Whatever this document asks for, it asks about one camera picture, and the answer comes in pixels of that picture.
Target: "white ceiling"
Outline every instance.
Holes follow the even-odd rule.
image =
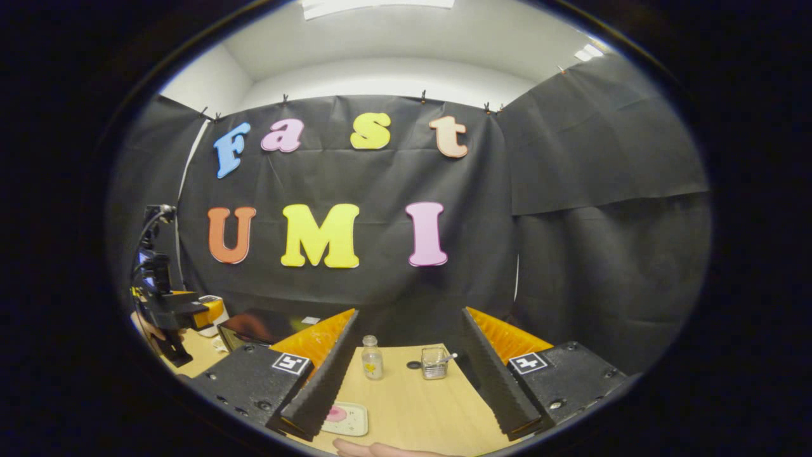
[[[346,59],[409,57],[486,67],[541,82],[590,42],[573,26],[516,0],[456,0],[451,10],[387,6],[305,22],[289,2],[224,41],[254,81]]]

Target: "pink letter i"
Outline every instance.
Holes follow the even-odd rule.
[[[414,224],[414,254],[408,262],[414,267],[431,267],[448,261],[448,255],[440,250],[440,233],[437,218],[443,205],[436,202],[412,203],[406,207]]]

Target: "black curtain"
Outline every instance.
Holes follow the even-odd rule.
[[[106,245],[121,303],[129,309],[130,268],[147,205],[175,205],[186,160],[205,119],[158,95],[137,116],[123,140],[106,203]],[[175,223],[160,224],[155,250],[168,254],[175,290],[183,289],[175,249]]]
[[[387,113],[389,143],[356,150],[354,119]],[[453,159],[440,153],[429,122],[452,115],[467,132],[469,148]],[[302,120],[298,149],[283,153],[260,147],[270,126]],[[217,178],[214,143],[243,122],[240,165]],[[510,212],[508,162],[493,115],[450,102],[391,96],[324,97],[235,113],[211,124],[189,164],[179,203],[184,275],[193,289],[225,299],[229,312],[259,307],[331,316],[355,307],[359,325],[383,346],[445,342],[453,350],[465,306],[507,317],[516,277],[514,220]],[[414,267],[412,219],[405,207],[439,202],[441,248],[448,261]],[[360,208],[354,224],[357,268],[283,266],[287,219],[283,208],[305,204],[321,224],[336,204]],[[254,207],[250,248],[238,264],[220,263],[209,252],[208,210],[231,211],[225,246],[236,244],[238,207]]]
[[[663,92],[615,54],[542,82],[498,121],[519,230],[511,322],[645,370],[705,273],[711,214],[698,146]]]

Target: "glass cup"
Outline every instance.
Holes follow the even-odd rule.
[[[448,357],[445,348],[425,347],[421,357],[423,365],[423,379],[443,379],[448,373],[448,360],[440,362],[440,360]]]

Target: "letter f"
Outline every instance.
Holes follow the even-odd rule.
[[[217,158],[220,162],[220,169],[217,171],[218,179],[222,179],[239,167],[240,159],[236,158],[235,154],[243,152],[245,140],[243,140],[242,135],[248,133],[249,130],[251,130],[251,124],[243,122],[214,142],[214,147],[217,148]]]

